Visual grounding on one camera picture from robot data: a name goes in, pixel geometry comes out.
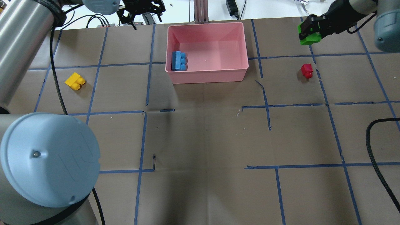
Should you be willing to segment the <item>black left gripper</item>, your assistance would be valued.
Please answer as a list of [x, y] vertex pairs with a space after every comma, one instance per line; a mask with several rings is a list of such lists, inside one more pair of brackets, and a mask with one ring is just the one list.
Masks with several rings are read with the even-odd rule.
[[123, 0], [124, 6], [120, 6], [117, 10], [117, 15], [121, 24], [129, 24], [134, 30], [137, 30], [135, 25], [135, 17], [141, 14], [156, 14], [160, 21], [163, 12], [166, 11], [162, 0]]

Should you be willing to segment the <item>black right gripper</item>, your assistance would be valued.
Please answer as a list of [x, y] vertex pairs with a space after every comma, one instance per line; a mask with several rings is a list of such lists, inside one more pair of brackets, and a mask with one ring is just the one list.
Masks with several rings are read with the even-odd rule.
[[349, 0], [334, 1], [328, 11], [320, 16], [309, 15], [301, 23], [302, 30], [319, 25], [322, 39], [332, 35], [340, 34], [353, 27], [360, 20], [360, 13], [350, 4]]

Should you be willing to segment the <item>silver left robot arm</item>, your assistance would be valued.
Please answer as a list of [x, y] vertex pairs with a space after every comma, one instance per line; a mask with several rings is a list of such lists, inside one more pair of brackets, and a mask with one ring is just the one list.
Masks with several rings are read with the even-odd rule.
[[[62, 7], [84, 5], [117, 13], [122, 23], [165, 11], [161, 0], [16, 0], [1, 15], [1, 221], [6, 225], [97, 225], [88, 200], [98, 179], [100, 150], [93, 131], [67, 114], [53, 55]], [[50, 62], [63, 114], [10, 114], [8, 106], [40, 45], [50, 32]]]

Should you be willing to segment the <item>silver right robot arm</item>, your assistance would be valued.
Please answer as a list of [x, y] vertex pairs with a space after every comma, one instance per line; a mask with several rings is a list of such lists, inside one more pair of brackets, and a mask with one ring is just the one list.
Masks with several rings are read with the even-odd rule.
[[346, 31], [357, 33], [372, 19], [374, 45], [386, 53], [400, 51], [400, 2], [398, 0], [335, 0], [322, 15], [310, 14], [298, 25], [301, 45]]

